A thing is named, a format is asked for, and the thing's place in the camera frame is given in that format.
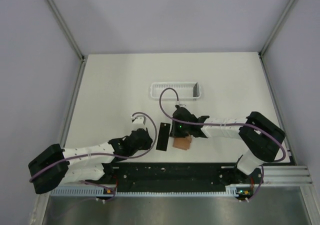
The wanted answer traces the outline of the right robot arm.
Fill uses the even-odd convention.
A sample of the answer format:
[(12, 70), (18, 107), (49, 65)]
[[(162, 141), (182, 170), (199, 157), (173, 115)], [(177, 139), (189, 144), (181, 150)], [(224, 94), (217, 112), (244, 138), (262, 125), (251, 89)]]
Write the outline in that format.
[(233, 177), (239, 183), (249, 180), (257, 167), (275, 162), (279, 150), (283, 157), (286, 155), (282, 147), (285, 132), (260, 112), (252, 111), (245, 118), (210, 119), (208, 115), (196, 117), (180, 105), (175, 107), (171, 137), (227, 138), (245, 143), (248, 151), (238, 159), (233, 170)]

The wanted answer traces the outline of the black credit card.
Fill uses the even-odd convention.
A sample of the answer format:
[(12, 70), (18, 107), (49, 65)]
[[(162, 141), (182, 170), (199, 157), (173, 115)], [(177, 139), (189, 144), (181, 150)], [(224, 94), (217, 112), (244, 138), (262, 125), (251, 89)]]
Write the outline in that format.
[(156, 143), (156, 150), (166, 152), (170, 137), (171, 124), (161, 122)]

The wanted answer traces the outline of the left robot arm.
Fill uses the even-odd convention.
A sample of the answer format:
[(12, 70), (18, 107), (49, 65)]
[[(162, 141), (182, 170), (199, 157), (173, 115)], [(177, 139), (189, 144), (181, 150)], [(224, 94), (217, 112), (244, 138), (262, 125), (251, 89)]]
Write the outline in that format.
[(113, 179), (113, 164), (140, 158), (138, 152), (145, 155), (154, 145), (146, 128), (94, 146), (62, 148), (52, 144), (28, 164), (29, 182), (37, 195), (79, 181), (100, 180), (106, 184)]

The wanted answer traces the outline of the brown leather card holder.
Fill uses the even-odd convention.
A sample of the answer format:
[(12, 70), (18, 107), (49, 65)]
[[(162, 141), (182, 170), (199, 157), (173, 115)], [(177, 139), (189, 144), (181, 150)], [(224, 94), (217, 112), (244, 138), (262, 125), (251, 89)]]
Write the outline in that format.
[(192, 136), (187, 137), (175, 137), (173, 139), (173, 147), (176, 149), (187, 151), (190, 149), (192, 143)]

